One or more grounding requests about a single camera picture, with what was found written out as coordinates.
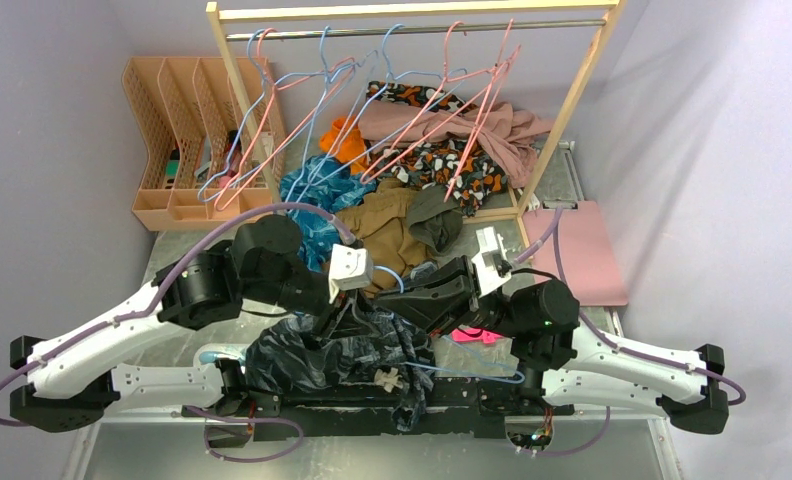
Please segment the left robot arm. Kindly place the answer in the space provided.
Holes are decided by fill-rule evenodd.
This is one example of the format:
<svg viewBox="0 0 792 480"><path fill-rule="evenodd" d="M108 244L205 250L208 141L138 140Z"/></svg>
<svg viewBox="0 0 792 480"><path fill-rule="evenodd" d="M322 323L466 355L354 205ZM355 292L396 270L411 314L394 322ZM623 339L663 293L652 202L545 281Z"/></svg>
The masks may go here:
<svg viewBox="0 0 792 480"><path fill-rule="evenodd" d="M12 422L60 433L141 408L178 404L240 413L252 392L240 362L139 367L130 358L182 332L234 320L249 300L336 321L346 294L371 283L373 261L359 242L337 245L330 271L322 274L301 260L301 243L293 220L263 216L230 240L206 239L78 329L50 340L15 339L11 365L25 382L9 397Z"/></svg>

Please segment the dark leaf print shorts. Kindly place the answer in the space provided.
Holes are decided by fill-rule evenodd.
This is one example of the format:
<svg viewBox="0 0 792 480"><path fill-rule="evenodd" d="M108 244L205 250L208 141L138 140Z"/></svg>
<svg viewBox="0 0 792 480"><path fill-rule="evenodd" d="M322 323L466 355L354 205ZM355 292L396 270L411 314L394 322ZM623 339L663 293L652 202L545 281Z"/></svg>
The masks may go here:
<svg viewBox="0 0 792 480"><path fill-rule="evenodd" d="M435 363L430 337L404 318L376 307L367 315L378 336L325 339L314 334L316 318L294 315L263 330L244 354L251 387L285 395L329 387L371 383L378 372L394 370L400 386L392 410L395 428L415 429L427 411L432 375L417 367Z"/></svg>

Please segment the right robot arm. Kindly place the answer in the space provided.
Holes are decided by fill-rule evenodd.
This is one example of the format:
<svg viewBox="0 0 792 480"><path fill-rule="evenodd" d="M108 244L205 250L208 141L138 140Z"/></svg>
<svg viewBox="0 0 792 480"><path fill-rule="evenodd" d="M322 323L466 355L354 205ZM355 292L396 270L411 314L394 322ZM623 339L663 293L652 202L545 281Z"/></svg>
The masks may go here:
<svg viewBox="0 0 792 480"><path fill-rule="evenodd" d="M523 378L511 398L522 413L587 404L659 415L690 433L724 431L730 403L720 347L671 350L608 334L584 318L571 289L548 272L505 293L514 277L536 273L502 259L489 266L459 257L428 277L377 293L374 304L431 336L472 327L510 339Z"/></svg>

